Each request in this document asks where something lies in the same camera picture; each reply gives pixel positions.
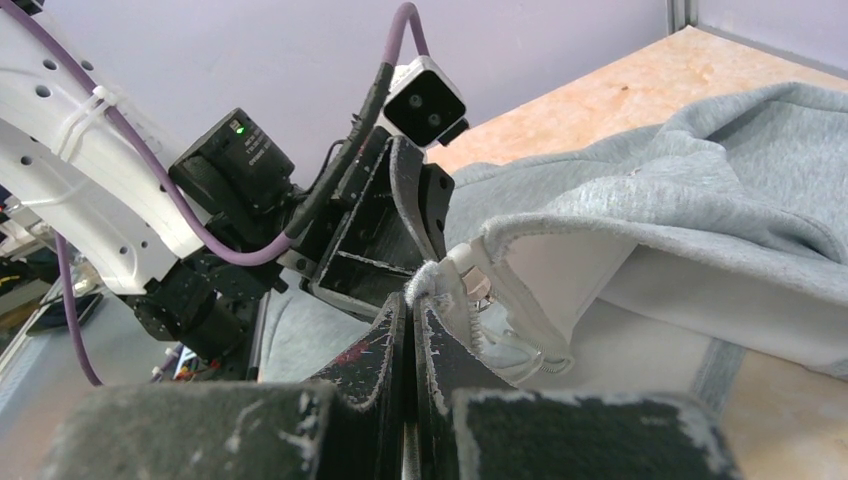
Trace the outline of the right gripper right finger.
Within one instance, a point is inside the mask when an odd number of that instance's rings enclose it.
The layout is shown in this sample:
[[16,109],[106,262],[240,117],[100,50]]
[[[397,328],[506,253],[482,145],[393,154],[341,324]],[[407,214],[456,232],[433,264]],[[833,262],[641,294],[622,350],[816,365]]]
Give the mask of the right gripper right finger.
[[516,388],[412,309],[424,479],[738,479],[714,417],[668,393]]

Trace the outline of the grey zip-up jacket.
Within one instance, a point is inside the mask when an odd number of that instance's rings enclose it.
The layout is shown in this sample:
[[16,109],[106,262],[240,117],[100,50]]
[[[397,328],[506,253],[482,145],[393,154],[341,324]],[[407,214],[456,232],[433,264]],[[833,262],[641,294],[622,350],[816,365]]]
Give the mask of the grey zip-up jacket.
[[[745,354],[847,377],[847,96],[784,83],[585,149],[457,172],[449,256],[405,289],[534,389],[683,390]],[[478,267],[492,304],[461,275]]]

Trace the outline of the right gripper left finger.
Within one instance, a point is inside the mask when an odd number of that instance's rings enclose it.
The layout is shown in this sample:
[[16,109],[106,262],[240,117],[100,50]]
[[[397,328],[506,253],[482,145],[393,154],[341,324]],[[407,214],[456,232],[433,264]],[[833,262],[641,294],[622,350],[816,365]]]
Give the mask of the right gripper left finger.
[[406,308],[298,383],[127,385],[59,426],[42,479],[396,479]]

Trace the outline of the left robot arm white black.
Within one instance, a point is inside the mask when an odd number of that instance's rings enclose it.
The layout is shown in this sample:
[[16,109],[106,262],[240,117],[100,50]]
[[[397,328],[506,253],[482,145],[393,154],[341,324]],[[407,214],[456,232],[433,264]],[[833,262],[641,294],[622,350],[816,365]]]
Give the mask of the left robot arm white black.
[[1,5],[2,185],[93,264],[116,294],[140,294],[203,248],[212,211],[158,178],[169,134],[102,83],[48,28],[37,2]]

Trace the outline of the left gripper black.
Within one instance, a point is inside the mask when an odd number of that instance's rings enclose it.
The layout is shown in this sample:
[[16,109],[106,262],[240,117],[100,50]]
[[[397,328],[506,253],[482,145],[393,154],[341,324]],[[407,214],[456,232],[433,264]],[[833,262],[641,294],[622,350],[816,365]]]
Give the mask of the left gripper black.
[[[329,193],[318,198],[309,225],[281,257],[286,268],[301,276],[300,290],[355,318],[374,317],[383,301],[353,296],[356,270],[349,258],[339,263],[339,245],[389,139],[390,134],[377,127],[352,150],[351,161],[335,160],[329,166],[319,178],[328,182]],[[390,139],[388,158],[392,199],[403,225],[424,260],[440,261],[447,253],[445,228],[453,178],[438,164],[426,163],[424,152],[406,137]]]

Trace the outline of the silver zipper slider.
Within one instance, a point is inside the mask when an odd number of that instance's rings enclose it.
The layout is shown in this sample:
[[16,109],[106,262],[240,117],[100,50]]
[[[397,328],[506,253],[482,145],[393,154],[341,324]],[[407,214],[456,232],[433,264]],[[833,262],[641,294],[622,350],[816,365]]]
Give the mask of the silver zipper slider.
[[484,311],[492,304],[491,281],[478,267],[463,273],[461,280],[469,302],[477,311]]

